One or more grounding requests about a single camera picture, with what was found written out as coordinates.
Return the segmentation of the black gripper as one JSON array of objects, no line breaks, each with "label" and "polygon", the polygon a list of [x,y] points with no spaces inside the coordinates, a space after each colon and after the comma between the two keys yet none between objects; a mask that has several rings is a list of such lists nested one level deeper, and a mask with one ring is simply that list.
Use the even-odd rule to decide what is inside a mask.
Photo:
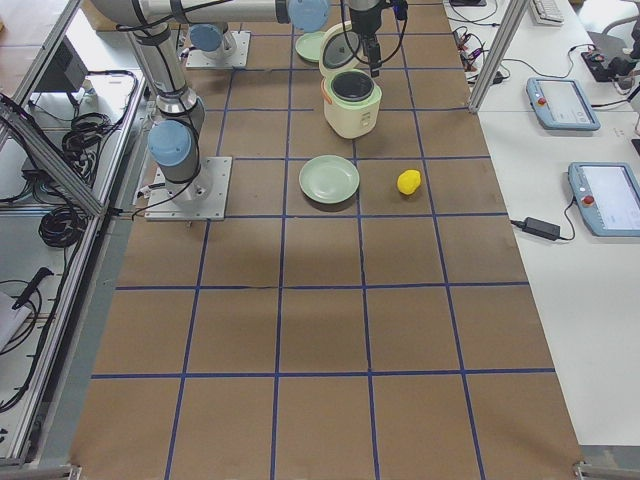
[{"label": "black gripper", "polygon": [[349,4],[352,31],[362,43],[363,53],[369,58],[371,77],[378,77],[380,70],[380,45],[377,32],[382,26],[384,4]]}]

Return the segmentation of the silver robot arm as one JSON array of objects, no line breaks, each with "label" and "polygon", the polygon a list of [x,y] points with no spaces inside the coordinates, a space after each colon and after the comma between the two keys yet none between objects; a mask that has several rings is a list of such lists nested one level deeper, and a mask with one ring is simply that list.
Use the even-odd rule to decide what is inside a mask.
[{"label": "silver robot arm", "polygon": [[226,24],[195,24],[189,27],[191,44],[211,58],[226,57],[236,50],[236,41]]},{"label": "silver robot arm", "polygon": [[288,198],[299,210],[317,207],[298,185],[299,171],[312,157],[389,159],[399,153],[401,115],[387,100],[369,132],[347,138],[333,130],[323,114],[324,78],[298,56],[295,43],[286,35],[259,36],[248,69],[184,73],[206,111],[194,156],[202,166],[214,156],[233,160],[225,178],[231,216],[276,216]]}]

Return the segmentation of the green plate near arm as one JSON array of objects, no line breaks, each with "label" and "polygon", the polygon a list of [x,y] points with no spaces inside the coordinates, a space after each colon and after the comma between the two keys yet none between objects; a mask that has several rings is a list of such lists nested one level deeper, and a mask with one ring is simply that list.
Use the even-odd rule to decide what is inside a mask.
[{"label": "green plate near arm", "polygon": [[302,34],[295,42],[297,55],[305,61],[318,63],[324,31]]},{"label": "green plate near arm", "polygon": [[351,161],[337,155],[321,155],[303,165],[299,173],[299,185],[302,192],[313,201],[338,204],[356,193],[360,175]]}]

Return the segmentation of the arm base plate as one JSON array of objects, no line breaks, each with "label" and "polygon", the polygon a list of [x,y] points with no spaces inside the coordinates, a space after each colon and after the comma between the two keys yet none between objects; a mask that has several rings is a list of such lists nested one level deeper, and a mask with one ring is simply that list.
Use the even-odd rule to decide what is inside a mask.
[{"label": "arm base plate", "polygon": [[151,191],[151,207],[142,214],[149,221],[221,221],[225,218],[231,170],[231,157],[205,157],[200,160],[199,175],[178,194],[183,186],[167,183],[157,167],[154,180],[164,186]]},{"label": "arm base plate", "polygon": [[216,50],[192,49],[186,60],[187,69],[242,70],[246,68],[251,33],[228,31]]}]

